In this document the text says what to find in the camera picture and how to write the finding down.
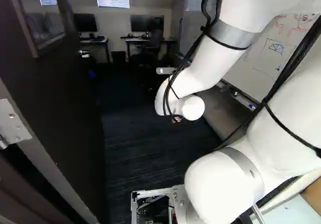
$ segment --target door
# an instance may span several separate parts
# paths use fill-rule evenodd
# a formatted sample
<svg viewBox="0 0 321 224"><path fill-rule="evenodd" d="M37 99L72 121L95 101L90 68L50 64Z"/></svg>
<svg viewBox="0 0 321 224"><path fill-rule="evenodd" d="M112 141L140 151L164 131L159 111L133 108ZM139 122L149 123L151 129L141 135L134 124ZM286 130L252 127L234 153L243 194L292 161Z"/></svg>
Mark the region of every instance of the door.
<svg viewBox="0 0 321 224"><path fill-rule="evenodd" d="M26 161L31 161L71 209L86 223L98 223L103 222L105 211L103 132L78 54L72 9L68 0L57 2L65 35L35 58L30 38L26 37L30 26L23 23L26 14L17 11L22 0L0 0L0 78L7 91L2 96L0 93L0 98L10 99L32 135L29 140L18 141L11 155L22 151ZM34 21L39 16L34 14L28 19ZM45 198L53 202L57 199Z"/></svg>
<svg viewBox="0 0 321 224"><path fill-rule="evenodd" d="M0 223L72 223L0 154Z"/></svg>

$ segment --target wooden board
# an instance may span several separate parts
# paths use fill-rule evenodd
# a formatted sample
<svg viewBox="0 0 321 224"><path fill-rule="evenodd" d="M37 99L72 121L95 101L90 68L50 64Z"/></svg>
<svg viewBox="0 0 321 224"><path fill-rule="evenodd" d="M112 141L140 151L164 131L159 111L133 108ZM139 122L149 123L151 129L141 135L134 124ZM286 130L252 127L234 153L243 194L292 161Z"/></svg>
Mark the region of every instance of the wooden board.
<svg viewBox="0 0 321 224"><path fill-rule="evenodd" d="M308 186L301 195L321 215L321 177Z"/></svg>

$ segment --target cable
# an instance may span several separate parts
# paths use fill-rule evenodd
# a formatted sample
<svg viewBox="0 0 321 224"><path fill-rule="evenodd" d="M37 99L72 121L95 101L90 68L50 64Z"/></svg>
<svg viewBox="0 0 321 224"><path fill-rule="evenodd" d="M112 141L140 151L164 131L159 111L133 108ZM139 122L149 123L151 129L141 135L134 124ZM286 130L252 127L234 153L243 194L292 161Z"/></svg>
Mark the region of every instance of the cable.
<svg viewBox="0 0 321 224"><path fill-rule="evenodd" d="M211 17L210 15L208 14L207 12L207 3L208 3L209 0L202 0L202 3L201 3L201 11L203 13L203 15L206 17L206 26L205 27L208 27L211 23Z"/></svg>
<svg viewBox="0 0 321 224"><path fill-rule="evenodd" d="M257 108L253 111L250 118L244 121L239 127L237 127L227 138L225 138L222 141L222 144L218 146L215 150L219 150L225 146L227 146L227 141L243 126L248 125L255 116L262 110L264 107L265 102L269 102L274 94L279 90L279 88L285 83L285 81L291 76L293 71L298 67L302 59L306 56L306 54L309 52L311 47L314 45L315 41L318 39L318 37L321 35L321 17L318 17L318 19L315 21L315 23L312 25L310 30L307 32L307 34L304 36L290 59L288 60L286 66L280 73L279 77L273 84L271 90L269 93L265 96L265 98L262 100L261 104L257 106Z"/></svg>
<svg viewBox="0 0 321 224"><path fill-rule="evenodd" d="M202 0L202 13L204 14L207 13L206 12L206 7L204 6L205 3L207 3L208 0ZM193 45L191 46L191 48L189 49L189 51L187 52L187 54L185 55L185 57L183 58L182 62L180 63L180 65L176 68L176 70L174 71L172 77L169 77L169 83L166 86L166 89L164 91L164 96L163 96L163 112L164 115L166 116L166 107L168 109L169 115L172 117L172 119L178 123L178 121L175 119L175 116L173 115L171 109L170 109L170 104L169 104L169 92L172 89L172 84L175 81L175 79L177 78L178 74L183 70L183 68L186 66L186 64L188 63L190 57L192 56L192 54L194 53L194 51L196 50L196 48L198 47L199 43L201 42L204 34L208 31L208 29L213 26L219 19L220 17L220 11L221 11L221 5L222 5L222 0L216 0L216 10L215 10L215 17L214 20L208 24L204 29L204 32L197 38L197 40L193 43Z"/></svg>
<svg viewBox="0 0 321 224"><path fill-rule="evenodd" d="M284 129L284 131L286 131L289 135L291 135L294 139L296 139L297 141L299 141L301 144L307 146L308 148L312 149L315 151L316 155L321 158L321 149L319 149L318 147L315 147L314 145L310 144L309 142L305 141L304 139L302 139L300 136L296 135L295 133L293 133L287 126L285 126L276 116L275 114L272 112L272 110L270 109L269 105L266 102L263 102L264 107L266 108L267 112L270 114L270 116L272 117L272 119L282 128Z"/></svg>

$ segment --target black chair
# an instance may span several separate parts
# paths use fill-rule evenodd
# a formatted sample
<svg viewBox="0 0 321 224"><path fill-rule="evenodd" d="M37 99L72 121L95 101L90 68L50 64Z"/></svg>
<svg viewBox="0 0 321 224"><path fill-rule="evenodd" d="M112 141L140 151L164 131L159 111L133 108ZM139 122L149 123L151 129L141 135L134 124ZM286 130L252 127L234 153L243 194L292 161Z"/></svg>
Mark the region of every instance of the black chair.
<svg viewBox="0 0 321 224"><path fill-rule="evenodd" d="M153 54L156 60L158 60L162 40L163 32L159 29L155 29L151 32L151 37L147 43L136 47L141 49L141 54Z"/></svg>
<svg viewBox="0 0 321 224"><path fill-rule="evenodd" d="M139 54L132 55L130 64L134 66L138 81L149 92L156 89L158 67L158 54L161 49L163 32L154 30L151 32L151 37L147 43L138 46L141 50Z"/></svg>

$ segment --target white robotic arm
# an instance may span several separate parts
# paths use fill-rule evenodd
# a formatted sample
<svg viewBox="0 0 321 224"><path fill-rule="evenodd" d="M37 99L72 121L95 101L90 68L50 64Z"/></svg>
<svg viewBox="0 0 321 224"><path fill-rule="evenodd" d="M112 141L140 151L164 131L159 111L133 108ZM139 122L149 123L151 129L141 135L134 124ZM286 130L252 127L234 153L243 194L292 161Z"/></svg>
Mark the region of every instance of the white robotic arm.
<svg viewBox="0 0 321 224"><path fill-rule="evenodd" d="M203 37L191 66L172 84L171 111L198 119L205 105L191 94L214 86L270 20L284 13L320 10L321 0L223 0L219 21ZM202 221L231 223L285 180L321 167L313 150L321 148L320 76L321 64L315 64L289 79L268 103L274 115L312 148L285 131L264 108L242 139L189 167L185 188ZM159 115L164 115L167 84L168 80L155 99Z"/></svg>
<svg viewBox="0 0 321 224"><path fill-rule="evenodd" d="M203 37L193 62L184 69L169 91L171 112L188 120L200 118L205 105L191 94L213 87L240 58L254 38L277 15L318 12L320 0L222 0L220 18ZM163 97L169 81L155 98L157 114L164 115Z"/></svg>

